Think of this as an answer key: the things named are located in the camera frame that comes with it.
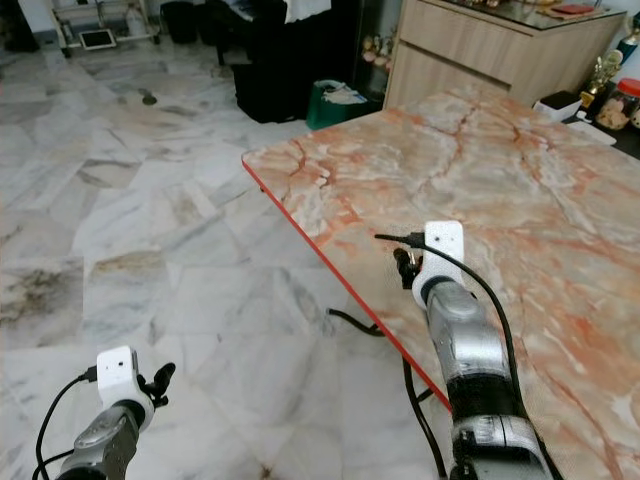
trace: white cart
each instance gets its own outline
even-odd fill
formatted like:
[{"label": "white cart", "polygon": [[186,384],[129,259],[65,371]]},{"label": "white cart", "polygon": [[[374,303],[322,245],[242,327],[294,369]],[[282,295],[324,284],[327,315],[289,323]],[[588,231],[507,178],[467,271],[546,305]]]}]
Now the white cart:
[{"label": "white cart", "polygon": [[160,30],[158,27],[152,25],[149,22],[149,16],[147,15],[147,5],[145,0],[89,0],[87,5],[71,5],[69,7],[56,7],[54,5],[55,0],[45,0],[51,20],[58,34],[58,42],[60,44],[60,50],[65,57],[71,56],[72,48],[82,48],[83,45],[79,40],[72,41],[67,38],[65,34],[65,22],[71,22],[73,20],[79,20],[83,18],[94,18],[98,20],[99,24],[109,19],[123,19],[127,13],[129,5],[137,3],[144,17],[147,27],[147,33],[145,35],[138,36],[118,36],[113,35],[116,42],[129,42],[133,40],[149,39],[153,43],[160,43]]}]

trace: trophy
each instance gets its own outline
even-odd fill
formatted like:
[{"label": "trophy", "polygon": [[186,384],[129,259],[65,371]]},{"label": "trophy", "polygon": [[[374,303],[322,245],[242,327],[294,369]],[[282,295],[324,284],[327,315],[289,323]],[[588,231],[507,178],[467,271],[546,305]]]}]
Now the trophy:
[{"label": "trophy", "polygon": [[607,87],[607,83],[620,71],[623,55],[619,50],[611,50],[604,58],[598,57],[586,90],[580,92],[582,106],[589,108],[593,100]]}]

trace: trash bin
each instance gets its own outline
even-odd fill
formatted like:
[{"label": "trash bin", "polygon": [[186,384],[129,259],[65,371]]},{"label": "trash bin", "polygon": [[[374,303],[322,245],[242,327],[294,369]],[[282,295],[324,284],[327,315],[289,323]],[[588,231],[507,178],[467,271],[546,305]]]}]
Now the trash bin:
[{"label": "trash bin", "polygon": [[164,3],[160,7],[160,14],[167,24],[173,43],[193,43],[198,39],[192,3]]},{"label": "trash bin", "polygon": [[[337,103],[328,93],[342,91],[343,101]],[[320,130],[352,118],[361,117],[379,110],[380,106],[367,100],[355,90],[336,80],[314,82],[311,100],[307,112],[307,126],[311,130]]]},{"label": "trash bin", "polygon": [[198,34],[200,40],[205,45],[213,46],[216,44],[215,22],[209,5],[196,5],[196,25],[198,26]]}]

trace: black cable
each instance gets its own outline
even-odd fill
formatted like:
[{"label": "black cable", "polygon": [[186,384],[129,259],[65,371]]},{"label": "black cable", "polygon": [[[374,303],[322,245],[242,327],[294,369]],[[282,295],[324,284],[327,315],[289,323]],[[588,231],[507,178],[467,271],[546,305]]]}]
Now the black cable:
[{"label": "black cable", "polygon": [[424,402],[431,395],[433,395],[433,390],[431,390],[430,388],[427,388],[424,392],[422,392],[420,395],[418,395],[418,398],[417,398],[418,403]]},{"label": "black cable", "polygon": [[511,328],[509,327],[509,321],[507,320],[507,316],[504,313],[504,309],[502,308],[502,304],[500,303],[500,300],[498,300],[498,297],[493,292],[489,284],[479,274],[477,274],[473,269],[471,269],[464,263],[459,262],[455,258],[447,255],[446,253],[438,250],[437,248],[433,248],[426,245],[424,243],[424,234],[412,233],[406,237],[376,234],[375,238],[378,238],[381,240],[391,240],[394,242],[404,243],[406,245],[409,245],[412,248],[419,248],[427,252],[433,253],[434,255],[438,255],[439,257],[444,258],[445,260],[447,260],[448,262],[452,263],[453,265],[458,267],[460,270],[465,272],[471,278],[473,278],[476,282],[478,282],[478,284],[482,287],[482,289],[485,292],[487,292],[487,295],[489,295],[489,298],[491,299],[493,306],[498,312],[498,317],[500,318],[500,324],[502,325],[502,330],[504,331],[505,344],[507,348],[507,358],[509,360],[509,373],[511,375],[511,381],[512,381],[511,383],[513,384],[513,391],[516,396],[516,400],[518,400],[519,406],[522,409],[521,415],[524,418],[528,418],[528,415],[524,407],[524,402],[522,400],[522,392],[520,390],[520,381],[518,379],[518,365],[516,363],[516,356],[513,348],[513,338],[511,337]]},{"label": "black cable", "polygon": [[42,473],[42,477],[44,480],[49,480],[49,474],[47,473],[47,469],[45,468],[45,462],[42,459],[42,441],[44,439],[44,432],[47,429],[47,425],[49,425],[49,420],[51,419],[51,415],[53,411],[56,409],[58,402],[62,398],[62,396],[67,393],[67,391],[73,387],[76,383],[80,383],[84,380],[93,383],[98,379],[98,371],[96,366],[89,367],[86,372],[82,375],[78,375],[76,378],[71,380],[65,387],[60,390],[56,398],[51,402],[51,406],[49,406],[49,410],[42,421],[42,425],[40,426],[40,432],[38,432],[38,440],[36,441],[36,459],[38,461],[38,467],[36,471],[33,472],[34,480],[37,478],[37,472],[40,471]]},{"label": "black cable", "polygon": [[44,420],[42,421],[42,425],[40,426],[40,432],[38,433],[38,440],[36,441],[36,459],[38,460],[38,468],[36,470],[39,469],[42,471],[42,477],[44,478],[44,480],[49,480],[49,474],[47,473],[47,469],[44,466],[44,460],[42,459],[42,440],[44,439],[44,432],[47,428],[47,425],[49,425],[49,420],[51,419],[51,415],[53,414],[53,411],[55,410],[62,396],[65,393],[67,393],[67,391],[71,387],[73,387],[76,383],[80,383],[84,379],[85,379],[84,374],[79,375],[78,377],[74,378],[69,383],[67,383],[67,385],[65,385],[65,387],[62,390],[60,390],[58,395],[56,395],[56,398],[53,399],[53,402],[51,403],[51,406],[49,407],[49,410],[47,411],[47,414],[45,415]]},{"label": "black cable", "polygon": [[370,327],[367,327],[365,324],[363,324],[362,322],[359,322],[348,313],[344,313],[342,310],[336,310],[334,308],[327,308],[327,314],[334,315],[336,317],[342,318],[343,320],[346,320],[351,325],[356,327],[361,332],[366,333],[367,335],[371,335],[372,337],[384,337],[384,333],[382,333],[378,329],[378,326],[375,323]]},{"label": "black cable", "polygon": [[[51,458],[47,458],[44,462],[42,462],[42,468],[49,465],[51,462],[55,462],[56,460],[60,460],[61,458],[68,457],[73,453],[73,449],[67,450],[66,452],[59,453],[58,455],[54,455]],[[41,468],[38,465],[36,469],[33,471],[33,475],[31,476],[31,480],[38,480],[38,475],[40,474]]]},{"label": "black cable", "polygon": [[424,418],[424,414],[422,413],[422,409],[420,408],[420,404],[418,403],[418,399],[416,397],[416,391],[413,388],[411,365],[409,365],[409,362],[407,362],[404,357],[402,357],[402,368],[404,370],[404,384],[407,387],[407,394],[409,395],[409,401],[411,402],[413,413],[416,414],[418,423],[420,424],[422,431],[427,437],[427,441],[429,442],[429,446],[431,447],[431,451],[433,452],[433,458],[435,459],[436,467],[438,468],[438,476],[446,480],[447,470],[444,467],[444,460],[442,459],[440,447],[438,447],[438,442],[436,441],[436,437],[434,437],[433,432],[431,431],[431,428],[427,423],[427,419]]}]

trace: marble floor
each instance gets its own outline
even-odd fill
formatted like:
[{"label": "marble floor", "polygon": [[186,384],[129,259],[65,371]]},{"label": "marble floor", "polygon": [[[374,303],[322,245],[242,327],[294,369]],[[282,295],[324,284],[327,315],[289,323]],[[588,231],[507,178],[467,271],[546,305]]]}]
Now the marble floor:
[{"label": "marble floor", "polygon": [[[327,318],[346,292],[241,168],[304,123],[250,120],[214,58],[165,39],[2,67],[0,478],[31,474],[53,396],[121,344],[147,377],[178,366],[128,479],[436,478],[399,354]],[[72,390],[45,456],[98,409]]]}]

